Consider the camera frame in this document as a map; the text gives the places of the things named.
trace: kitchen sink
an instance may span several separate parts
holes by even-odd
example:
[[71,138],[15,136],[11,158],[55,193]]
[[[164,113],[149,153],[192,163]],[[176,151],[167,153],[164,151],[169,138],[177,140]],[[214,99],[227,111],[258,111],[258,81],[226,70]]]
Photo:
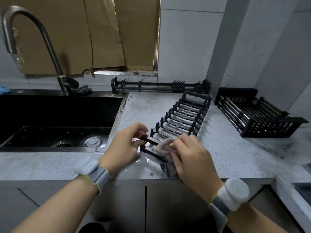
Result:
[[0,152],[96,152],[118,129],[128,93],[13,90],[0,96]]

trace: black sink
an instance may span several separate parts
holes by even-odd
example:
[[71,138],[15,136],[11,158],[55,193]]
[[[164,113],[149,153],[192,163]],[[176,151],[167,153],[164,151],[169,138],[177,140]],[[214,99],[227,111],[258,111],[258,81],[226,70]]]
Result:
[[[23,91],[0,96],[0,151],[10,147],[104,147],[125,98],[105,92],[63,96],[57,90]],[[88,140],[94,137],[99,141],[90,146]]]

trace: faucet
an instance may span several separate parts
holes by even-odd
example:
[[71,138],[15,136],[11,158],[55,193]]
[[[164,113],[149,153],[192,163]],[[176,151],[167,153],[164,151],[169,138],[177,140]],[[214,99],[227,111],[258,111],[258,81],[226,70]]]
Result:
[[14,31],[12,27],[13,19],[16,15],[22,14],[29,19],[31,19],[35,25],[40,30],[40,33],[44,39],[45,45],[49,51],[50,57],[52,59],[52,62],[54,64],[55,70],[58,74],[57,80],[59,82],[60,88],[62,90],[63,95],[68,95],[72,92],[72,88],[77,89],[79,87],[78,81],[63,75],[62,68],[60,67],[59,61],[57,59],[57,56],[55,54],[54,48],[52,46],[51,40],[49,38],[49,35],[43,26],[43,24],[28,10],[25,8],[19,7],[19,6],[10,6],[9,10],[6,11],[2,18],[2,28],[4,33],[4,40],[6,43],[6,48],[9,53],[17,54],[15,40],[14,40]]

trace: right hand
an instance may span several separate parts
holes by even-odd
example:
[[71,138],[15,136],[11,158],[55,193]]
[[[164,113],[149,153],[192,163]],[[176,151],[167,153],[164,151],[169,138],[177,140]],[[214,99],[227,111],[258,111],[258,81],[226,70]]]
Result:
[[170,152],[180,179],[209,203],[224,183],[208,150],[194,135],[187,134],[179,136],[169,147],[179,154]]

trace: black rack piece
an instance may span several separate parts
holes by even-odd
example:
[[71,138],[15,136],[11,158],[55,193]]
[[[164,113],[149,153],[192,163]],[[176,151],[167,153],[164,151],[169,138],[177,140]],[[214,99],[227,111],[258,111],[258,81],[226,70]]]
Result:
[[264,97],[256,98],[254,88],[219,88],[215,105],[224,113],[241,137],[290,137],[302,124],[300,117],[290,117]]
[[185,81],[173,81],[172,83],[148,83],[143,82],[127,82],[126,80],[118,81],[117,77],[111,80],[112,93],[122,90],[138,90],[138,91],[166,91],[182,93],[184,91],[205,93],[210,91],[209,82],[204,79],[197,83],[185,83]]
[[[187,96],[204,101],[193,101]],[[197,136],[211,101],[211,97],[207,95],[185,91],[160,122],[156,123],[155,128],[151,129],[150,137],[156,136],[156,139],[163,140],[176,138],[183,133]]]

